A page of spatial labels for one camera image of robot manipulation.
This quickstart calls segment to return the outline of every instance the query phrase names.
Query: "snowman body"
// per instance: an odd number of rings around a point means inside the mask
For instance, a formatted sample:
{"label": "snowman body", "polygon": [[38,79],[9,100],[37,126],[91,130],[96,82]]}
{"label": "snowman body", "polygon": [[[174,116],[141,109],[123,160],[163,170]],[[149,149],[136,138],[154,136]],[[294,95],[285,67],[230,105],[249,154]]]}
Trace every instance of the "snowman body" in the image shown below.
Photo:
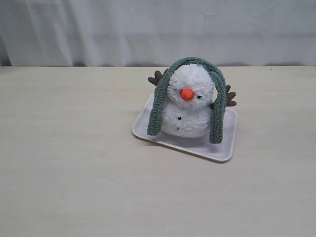
{"label": "snowman body", "polygon": [[161,130],[185,138],[207,134],[214,88],[215,84],[203,66],[179,67],[170,77],[163,102]]}

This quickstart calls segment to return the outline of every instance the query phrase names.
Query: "tray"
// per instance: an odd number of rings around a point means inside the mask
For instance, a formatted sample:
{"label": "tray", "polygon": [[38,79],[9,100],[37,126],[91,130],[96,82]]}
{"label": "tray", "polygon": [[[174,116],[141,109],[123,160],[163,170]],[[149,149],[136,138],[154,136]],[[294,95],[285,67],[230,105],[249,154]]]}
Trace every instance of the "tray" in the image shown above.
{"label": "tray", "polygon": [[154,94],[149,97],[138,115],[132,128],[132,133],[135,137],[218,163],[227,162],[232,158],[238,124],[238,114],[234,110],[226,108],[223,142],[221,144],[210,144],[208,142],[208,134],[201,138],[181,138],[162,131],[158,136],[147,135],[147,126],[153,101]]}

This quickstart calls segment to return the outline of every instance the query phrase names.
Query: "snowman plush toy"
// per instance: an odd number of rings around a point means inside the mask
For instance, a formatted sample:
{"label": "snowman plush toy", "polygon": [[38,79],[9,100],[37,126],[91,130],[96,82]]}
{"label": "snowman plush toy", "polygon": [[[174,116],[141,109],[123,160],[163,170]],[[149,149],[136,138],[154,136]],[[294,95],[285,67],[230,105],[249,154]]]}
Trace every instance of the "snowman plush toy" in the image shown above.
{"label": "snowman plush toy", "polygon": [[176,61],[163,75],[155,72],[148,81],[156,86],[147,134],[199,138],[208,134],[211,144],[223,141],[224,113],[235,106],[222,72],[210,62],[187,57]]}

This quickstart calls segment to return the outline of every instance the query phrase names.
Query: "orange carrot nose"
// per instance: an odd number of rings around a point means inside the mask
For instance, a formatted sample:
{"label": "orange carrot nose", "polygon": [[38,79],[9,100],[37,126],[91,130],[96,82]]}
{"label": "orange carrot nose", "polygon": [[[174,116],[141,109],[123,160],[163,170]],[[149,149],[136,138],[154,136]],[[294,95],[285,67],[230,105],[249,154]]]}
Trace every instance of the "orange carrot nose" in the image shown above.
{"label": "orange carrot nose", "polygon": [[194,97],[194,92],[191,89],[182,89],[180,95],[184,100],[192,100]]}

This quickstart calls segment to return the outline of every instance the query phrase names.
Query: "white backdrop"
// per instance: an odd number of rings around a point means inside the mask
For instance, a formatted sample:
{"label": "white backdrop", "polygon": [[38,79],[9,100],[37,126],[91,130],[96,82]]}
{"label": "white backdrop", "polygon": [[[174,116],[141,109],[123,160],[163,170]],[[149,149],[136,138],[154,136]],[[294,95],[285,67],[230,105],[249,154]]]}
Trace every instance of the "white backdrop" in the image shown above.
{"label": "white backdrop", "polygon": [[0,0],[13,66],[316,65],[316,0]]}

